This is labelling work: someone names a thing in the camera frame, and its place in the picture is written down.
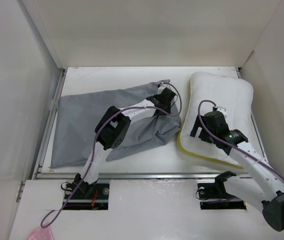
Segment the white pillow yellow edge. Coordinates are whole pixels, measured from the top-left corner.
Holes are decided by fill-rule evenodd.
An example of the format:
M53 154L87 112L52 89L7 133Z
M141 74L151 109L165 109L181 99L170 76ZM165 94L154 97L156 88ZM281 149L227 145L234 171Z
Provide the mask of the white pillow yellow edge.
M226 123L230 129L240 130L251 137L251 103L253 87L243 79L226 77L207 72L195 72L190 78L190 100L188 110L178 134L178 146L184 154L204 160L242 169L242 167L213 144L191 137L199 103L211 100L226 109Z

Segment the grey pillowcase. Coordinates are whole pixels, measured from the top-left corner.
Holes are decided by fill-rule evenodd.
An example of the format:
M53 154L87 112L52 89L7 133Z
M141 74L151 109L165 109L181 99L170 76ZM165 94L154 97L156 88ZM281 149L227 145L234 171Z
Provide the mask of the grey pillowcase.
M127 89L107 90L60 98L52 151L52 168L84 166L91 154L95 127L106 110L126 108L158 93L159 83L150 82ZM130 125L123 143L113 150L107 161L116 161L166 145L181 129L176 105L174 117L167 115L142 119Z

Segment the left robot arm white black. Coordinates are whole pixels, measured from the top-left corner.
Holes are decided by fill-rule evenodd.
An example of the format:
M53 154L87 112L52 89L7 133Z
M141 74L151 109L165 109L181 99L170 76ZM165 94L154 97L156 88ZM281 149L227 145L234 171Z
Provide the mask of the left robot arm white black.
M111 151L124 141L130 125L158 115L178 116L180 112L171 113L175 98L181 99L178 90L166 87L161 93L149 96L135 105L125 108L109 107L95 128L91 154L83 170L75 175L72 192L77 192L85 199L89 198L93 194L100 168Z

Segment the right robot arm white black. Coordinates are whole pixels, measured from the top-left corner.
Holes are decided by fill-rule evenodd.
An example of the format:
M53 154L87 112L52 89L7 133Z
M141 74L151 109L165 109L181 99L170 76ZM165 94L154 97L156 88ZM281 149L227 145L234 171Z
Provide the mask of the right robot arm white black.
M216 176L214 182L198 184L199 199L214 203L239 198L260 211L275 231L284 230L284 178L263 160L248 138L237 129L230 130L223 113L216 109L198 115L190 135L223 150L258 185L253 186L226 171Z

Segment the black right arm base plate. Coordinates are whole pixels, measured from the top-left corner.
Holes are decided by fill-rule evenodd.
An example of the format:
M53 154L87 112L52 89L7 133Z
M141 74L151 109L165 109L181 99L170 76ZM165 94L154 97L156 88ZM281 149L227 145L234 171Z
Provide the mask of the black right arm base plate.
M199 182L195 195L201 210L246 210L243 200L226 193L214 182Z

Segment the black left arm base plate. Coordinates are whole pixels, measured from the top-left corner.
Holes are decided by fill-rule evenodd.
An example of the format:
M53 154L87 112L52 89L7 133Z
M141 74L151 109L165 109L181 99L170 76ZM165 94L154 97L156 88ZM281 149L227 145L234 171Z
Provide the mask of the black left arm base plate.
M85 211L103 211L108 210L110 183L102 182L95 183L86 194L82 194L78 189L73 196L67 201L75 185L70 182L61 184L61 189L64 191L63 203L66 203L63 210L85 210Z

